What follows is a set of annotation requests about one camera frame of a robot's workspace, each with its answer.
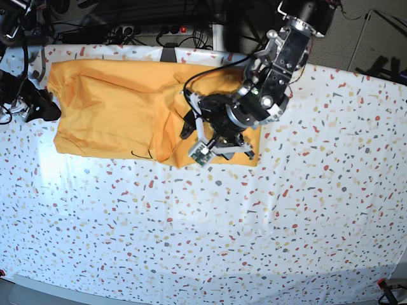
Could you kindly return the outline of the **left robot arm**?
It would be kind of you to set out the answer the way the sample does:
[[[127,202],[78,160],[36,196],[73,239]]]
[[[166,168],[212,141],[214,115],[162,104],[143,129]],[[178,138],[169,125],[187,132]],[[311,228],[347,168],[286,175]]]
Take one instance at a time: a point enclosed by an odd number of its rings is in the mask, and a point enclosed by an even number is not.
[[[230,160],[236,153],[249,159],[253,146],[243,132],[277,121],[289,97],[286,89],[293,73],[305,66],[314,37],[324,37],[340,1],[281,1],[278,11],[286,21],[280,30],[266,33],[266,46],[246,57],[242,84],[231,93],[201,95],[187,87],[183,95],[190,106],[180,134],[187,139],[197,132],[188,155],[200,166],[216,156]]]

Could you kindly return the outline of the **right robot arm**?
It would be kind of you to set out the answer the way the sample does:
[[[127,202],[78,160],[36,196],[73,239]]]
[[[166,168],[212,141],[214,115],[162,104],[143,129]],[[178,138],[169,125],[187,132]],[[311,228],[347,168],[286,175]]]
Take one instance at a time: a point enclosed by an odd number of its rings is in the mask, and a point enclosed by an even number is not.
[[[45,36],[36,8],[41,1],[1,1],[1,124],[14,116],[28,123],[56,121],[61,110],[53,96],[39,88],[45,76]],[[30,44],[37,47],[29,49]]]

